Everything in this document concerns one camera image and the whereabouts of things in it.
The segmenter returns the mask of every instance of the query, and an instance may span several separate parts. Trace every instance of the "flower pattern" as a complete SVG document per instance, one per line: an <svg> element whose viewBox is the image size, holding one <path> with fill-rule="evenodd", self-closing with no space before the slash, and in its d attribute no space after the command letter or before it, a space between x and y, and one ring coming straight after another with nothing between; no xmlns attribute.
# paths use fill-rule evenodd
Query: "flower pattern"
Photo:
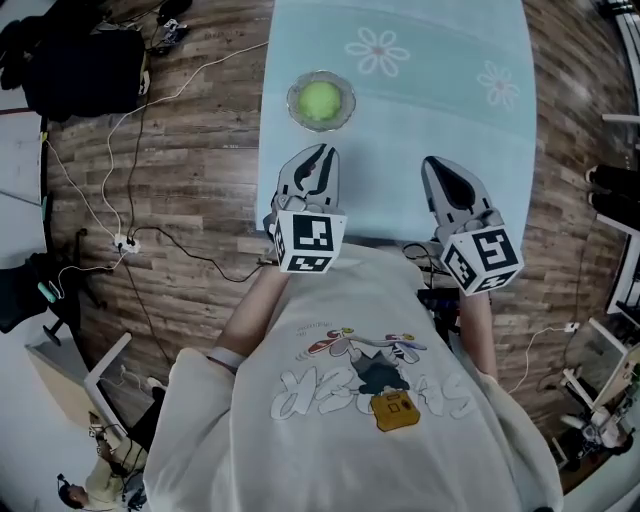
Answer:
<svg viewBox="0 0 640 512"><path fill-rule="evenodd" d="M478 82L487 88L489 105L504 105L511 112L515 99L520 96L520 89L511 83L511 71L507 68L498 69L491 61L484 63L484 73L477 77Z"/></svg>
<svg viewBox="0 0 640 512"><path fill-rule="evenodd" d="M380 37L367 27L358 29L361 42L349 43L344 49L349 55L362 57L358 62L358 71L363 75L370 75L378 67L389 77L398 76L398 65L394 61L409 60L411 54L404 48L393 46L396 33L385 30Z"/></svg>

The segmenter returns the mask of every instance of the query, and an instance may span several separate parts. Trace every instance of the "power strip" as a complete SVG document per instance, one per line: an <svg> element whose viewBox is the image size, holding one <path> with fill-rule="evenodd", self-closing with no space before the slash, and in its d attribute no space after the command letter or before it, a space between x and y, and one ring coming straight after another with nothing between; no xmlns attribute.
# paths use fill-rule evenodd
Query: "power strip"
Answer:
<svg viewBox="0 0 640 512"><path fill-rule="evenodd" d="M126 252L137 254L140 252L140 242L136 242L132 240L132 244L127 241L127 237L125 235L116 235L113 239L113 245L118 248L118 250L122 249Z"/></svg>

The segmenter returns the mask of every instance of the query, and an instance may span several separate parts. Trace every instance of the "chair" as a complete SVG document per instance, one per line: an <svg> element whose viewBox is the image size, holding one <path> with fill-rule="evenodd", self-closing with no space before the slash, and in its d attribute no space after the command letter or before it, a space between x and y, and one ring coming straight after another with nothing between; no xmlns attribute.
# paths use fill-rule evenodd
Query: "chair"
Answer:
<svg viewBox="0 0 640 512"><path fill-rule="evenodd" d="M80 263L80 237L87 231L81 229L76 233L73 260L67 258L64 251L56 258L54 254L32 254L24 265L10 269L0 269L0 331L10 332L27 318L44 313L47 308L58 317L52 328L43 326L47 337L57 345L60 340L56 336L63 323L69 326L71 334L75 337L80 328L80 302L78 291L85 294L98 308L106 308L105 302L100 302L89 288L86 279L90 274L106 273L109 270L92 270L78 272L68 270L64 274L63 285L65 298L50 303L38 289L38 284L48 285L49 281L58 285L58 275L67 266L79 266Z"/></svg>

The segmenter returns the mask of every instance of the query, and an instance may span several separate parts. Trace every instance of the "black cable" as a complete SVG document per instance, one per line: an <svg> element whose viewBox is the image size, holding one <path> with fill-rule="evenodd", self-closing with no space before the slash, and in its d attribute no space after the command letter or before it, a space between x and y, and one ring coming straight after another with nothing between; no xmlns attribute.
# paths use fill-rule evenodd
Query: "black cable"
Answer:
<svg viewBox="0 0 640 512"><path fill-rule="evenodd" d="M185 253L185 254L186 254L187 256L189 256L190 258L193 258L193 259L196 259L196 260L208 261L208 262L210 262L210 263L213 263L213 266L214 266L214 267L216 267L216 269L218 270L218 272L220 272L220 275L221 275L224 279L226 279L227 281L229 281L229 282L231 282L231 283L244 283L244 282L248 281L248 280L249 280L249 278L250 278L251 276L253 276L253 274L255 274L258 270L260 270L260 269L264 266L263 264L259 263L259 264L258 264L258 266L257 266L255 269L253 269L253 270L251 271L251 273L250 273L248 276L243 277L242 279L232 279L232 278L230 278L230 277L227 277L227 275L222 271L222 269L220 268L220 266L216 263L216 261L215 261L214 259L212 259L212 258L206 258L206 257L204 257L204 256L197 256L197 255L195 255L195 254L191 254L191 253L190 253L189 251L187 251L184 247L182 247L182 245L180 245L180 244L176 241L176 239L175 239L175 238L173 238L173 236L171 236L169 233L167 233L167 232L166 232L164 229L162 229L162 228L159 228L159 227L156 227L156 226L140 226L140 227L137 227L137 228L133 231L133 234L131 235L131 237L132 237L133 239L135 239L136 233L137 233L138 231L145 230L145 229L146 229L146 230L152 230L152 231L158 231L159 233L162 233L162 234L163 234L164 236L166 236L169 240L171 240L171 241L174 243L174 245L175 245L178 249L180 249L183 253Z"/></svg>
<svg viewBox="0 0 640 512"><path fill-rule="evenodd" d="M131 170L129 171L129 177L127 178L127 196L129 197L129 207L131 210L131 219L129 220L129 228L127 229L127 240L130 239L131 230L133 229L133 225L136 221L136 211L133 207L133 194L131 193L131 180L133 178L133 172L136 170L136 166L138 165L138 152L140 151L140 139L142 138L142 132L144 130L144 115L146 114L147 107L149 106L149 97L151 96L151 93L149 92L150 89L151 89L151 86L149 85L149 88L147 89L144 108L142 109L142 114L140 115L140 130L138 131L138 138L136 139L136 149L133 154L133 164L131 165Z"/></svg>
<svg viewBox="0 0 640 512"><path fill-rule="evenodd" d="M153 48L153 40L158 33L158 25L156 25L153 34L151 35L151 42L149 43L149 47ZM149 74L149 82L151 82L151 59L149 59L147 63L147 73ZM130 239L131 230L133 229L133 225L136 221L136 212L133 208L133 195L131 193L131 180L133 179L133 173L136 170L136 166L138 165L138 153L140 152L140 139L142 138L142 132L144 131L144 116L147 113L147 107L149 106L149 99L151 97L151 84L149 83L147 86L147 93L145 94L145 103L144 108L142 109L142 113L140 115L140 129L138 130L138 138L136 139L136 149L133 153L133 164L131 165L131 170L129 171L129 177L127 178L127 196L129 197L129 207L131 210L131 219L129 222L129 228L127 229L127 240Z"/></svg>
<svg viewBox="0 0 640 512"><path fill-rule="evenodd" d="M114 21L113 23L115 25L122 25L123 23L126 23L128 21L138 21L141 18L144 18L147 14L151 14L153 11L155 11L158 7L162 7L165 3L167 3L168 0L162 0L161 2L158 2L156 5L154 5L151 9L148 9L140 14L136 14L134 16L131 16L130 18L121 20L121 21Z"/></svg>
<svg viewBox="0 0 640 512"><path fill-rule="evenodd" d="M424 245L422 245L422 244L420 244L420 243L418 243L418 242L412 242L412 243L410 243L410 244L405 245L405 246L402 248L402 253L404 254L405 258L407 258L408 260L411 260L411 261L414 261L414 260L420 259L420 257L419 257L419 256L415 256L415 257L413 257L413 258L412 258L411 256L407 256L407 255L406 255L406 252L405 252L405 251L406 251L407 249L409 249L410 247L419 247L420 249L422 249L422 250L425 252L425 254L426 254L427 258L429 259L429 262L431 263L431 266L432 266L432 267L434 267L436 270L439 270L440 272L443 272L443 270L442 270L441 268L439 268L439 267L437 267L437 266L435 266L435 265L433 264L433 260L431 259L431 258L432 258L431 253L427 250L427 248L426 248Z"/></svg>
<svg viewBox="0 0 640 512"><path fill-rule="evenodd" d="M582 251L580 253L580 264L578 266L578 278L576 280L576 305L575 305L575 311L573 313L573 321L574 323L578 321L578 313L579 313L579 309L580 309L580 280L582 278L582 264L584 263L584 256L585 253L587 252L587 245L589 243L589 236L591 235L591 231L593 230L593 226L596 222L597 216L595 216L593 218L593 220L591 221L591 224L589 225L589 230L587 231L587 237L584 240L584 245L582 246ZM560 373L564 368L566 368L567 366L567 353L569 351L569 345L571 345L571 342L573 341L573 338L576 337L576 335L578 334L578 330L576 329L573 334L569 337L569 339L567 340L567 343L564 346L564 350L562 351L562 367L560 368L560 370L552 370L551 372L547 373L546 375L543 375L540 380L538 381L538 384L536 384L536 391L539 393L541 390L539 389L540 387L540 383L546 379L547 377L550 377L552 375L557 375L558 373Z"/></svg>
<svg viewBox="0 0 640 512"><path fill-rule="evenodd" d="M420 270L422 270L423 272L429 272L429 274L430 274L430 277L429 277L429 288L431 288L431 289L433 290L433 274L434 274L434 273L435 273L435 274L438 274L438 275L442 275L442 276L448 276L448 275L450 275L448 272L445 272L444 270L442 270L440 267L437 267L437 266L433 263L433 259L431 258L431 253L429 253L429 251L427 250L427 248L426 248L424 245L420 244L420 243L412 242L412 243L410 243L410 244L405 245L405 246L402 248L402 254L404 254L405 258L407 258L408 260L411 260L411 261L415 261L415 260L417 260L417 259L420 259L420 257L419 257L419 256L415 256L415 257L407 256L407 254L406 254L406 252L405 252L405 251L406 251L409 247L419 247L420 249L422 249L422 250L425 252L425 255L426 255L426 256L427 256L427 258L429 259L429 265L430 265L430 268L429 268L429 269L427 269L426 267L421 267L420 265L418 265L418 268L419 268Z"/></svg>
<svg viewBox="0 0 640 512"><path fill-rule="evenodd" d="M151 336L153 337L153 340L156 342L156 345L158 345L158 348L160 349L160 352L162 352L162 355L164 356L164 359L167 363L167 366L169 367L169 370L171 370L171 367L173 366L173 361L171 361L171 359L169 358L169 356L167 355L167 353L165 352L164 348L162 347L162 344L160 343L160 340L158 340L158 337L156 336L156 332L153 330L153 324L151 323L151 317L149 316L149 313L147 312L147 308L144 306L144 302L142 302L142 298L140 297L140 293L138 292L138 288L136 287L136 283L133 280L133 275L131 274L131 270L129 270L129 265L127 265L127 263L122 260L122 263L124 265L124 268L127 270L127 274L129 274L129 281L131 281L131 287L133 288L133 291L136 294L136 297L138 298L138 302L140 303L140 307L142 308L142 311L144 311L145 316L147 317L147 323L149 324L149 330L151 331Z"/></svg>
<svg viewBox="0 0 640 512"><path fill-rule="evenodd" d="M587 245L589 243L589 235L591 235L591 230L596 222L597 217L594 217L589 225L589 231L587 231L587 238L584 240L584 245L582 246L582 253L580 254L580 265L578 266L578 279L576 281L576 309L573 314L574 323L578 321L578 313L580 309L580 279L582 277L582 264L584 263L584 255L587 252ZM571 345L571 341L578 334L578 330L576 329L571 337L567 340L567 343L564 346L564 350L562 351L562 367L565 368L567 366L567 352L569 351L569 345Z"/></svg>

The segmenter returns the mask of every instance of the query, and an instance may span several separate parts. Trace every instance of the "white cable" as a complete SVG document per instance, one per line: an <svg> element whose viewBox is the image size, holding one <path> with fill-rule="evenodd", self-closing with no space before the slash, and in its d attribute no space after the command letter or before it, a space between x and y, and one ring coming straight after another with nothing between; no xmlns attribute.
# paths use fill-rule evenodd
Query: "white cable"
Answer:
<svg viewBox="0 0 640 512"><path fill-rule="evenodd" d="M245 53L245 52L249 52L251 50L255 50L256 48L261 48L262 46L266 46L267 44L269 44L268 41L265 42L265 43L257 44L255 46L251 46L249 48L245 48L244 50L238 50L237 52L234 52L234 53L231 53L231 54L227 55L226 57L223 57L223 58L218 59L218 60L213 61L213 62L208 62L207 64L203 64L202 66L200 66L198 69L195 70L195 72L191 75L191 78L189 78L189 80L187 80L185 82L185 84L178 90L177 93L175 93L175 94L173 94L171 96L166 96L165 98L160 98L158 100L152 101L151 103L147 103L146 105L142 105L141 107L138 107L135 110L132 110L131 112L128 112L125 115L123 115L120 118L120 120L116 123L116 125L113 127L113 130L111 130L111 133L109 133L109 136L107 137L107 149L109 150L109 158L111 159L111 169L109 169L109 172L107 173L107 175L104 177L104 180L102 181L102 199L104 200L105 204L116 215L116 217L118 219L118 236L120 236L121 230L122 230L122 223L120 221L120 215L115 210L115 208L113 206L111 206L109 201L107 201L107 198L104 195L104 187L105 187L105 185L107 183L107 180L109 179L109 176L111 176L111 173L113 172L113 170L115 168L115 163L113 161L113 152L111 151L111 136L118 129L118 127L120 126L122 121L124 121L130 115L135 114L136 112L139 112L140 110L142 110L144 108L148 108L151 105L157 105L158 103L161 103L163 101L176 99L178 96L180 96L182 94L182 91L185 90L187 85L189 85L191 83L191 80L193 80L195 78L195 76L198 73L200 73L200 71L202 71L204 68L209 67L209 66L213 66L214 64L220 64L221 62L224 62L225 60L230 59L231 57L235 57L236 55L239 55L241 53Z"/></svg>
<svg viewBox="0 0 640 512"><path fill-rule="evenodd" d="M62 273L69 269L69 268L73 268L76 270L79 270L80 272L87 272L88 270L115 270L116 267L118 265L120 265L120 262L124 259L124 257L129 254L128 252L124 252L122 253L122 256L120 256L120 259L117 261L117 263L113 266L113 267L91 267L91 268L80 268L80 267L76 267L74 265L69 265L68 267L64 267L60 273L58 274L58 288L60 290L60 293L58 295L58 299L62 300L65 297L65 293L64 293L64 288L62 288L62 284L60 283L60 276L62 275ZM55 288L55 286L53 285L53 283L51 281L49 281L49 284L51 285L52 288Z"/></svg>
<svg viewBox="0 0 640 512"><path fill-rule="evenodd" d="M520 382L518 382L516 387L513 388L511 391L509 391L509 394L511 394L514 391L516 391L520 387L520 384L522 384L525 381L525 379L527 378L527 375L529 375L529 349L531 348L531 345L533 345L533 340L536 339L536 336L538 334L542 334L543 332L547 332L547 331L564 331L564 329L554 329L553 327L547 327L546 329L542 329L541 331L538 331L537 333L535 333L531 337L531 341L529 342L529 346L527 346L527 350L524 353L524 357L525 357L525 359L527 361L527 366L526 366L526 369L524 371L524 375L522 376L522 378L520 379Z"/></svg>
<svg viewBox="0 0 640 512"><path fill-rule="evenodd" d="M98 219L98 217L96 216L95 212L93 211L93 209L91 208L91 206L89 205L89 201L87 201L87 198L84 196L84 194L82 193L82 190L80 190L78 188L78 186L73 182L73 180L69 177L69 173L67 172L67 169L65 168L65 166L62 164L62 162L60 161L60 157L58 156L58 152L56 151L56 148L53 147L53 144L51 144L51 141L47 139L47 144L49 144L49 147L51 148L51 151L53 151L53 154L56 157L56 160L58 161L58 164L60 164L60 167L62 167L62 170L64 172L65 177L67 178L67 181L69 183L71 183L71 185L73 185L73 188L75 188L80 195L82 196L82 200L84 201L84 204L87 205L87 208L89 209L89 212L91 212L91 215L93 215L93 218L96 220L96 222L98 224L100 224L100 227L102 229L104 229L107 233L109 233L109 235L111 235L111 238L113 238L115 240L115 235L109 231L107 228L104 227L104 224L102 224L102 222L100 222L100 219Z"/></svg>

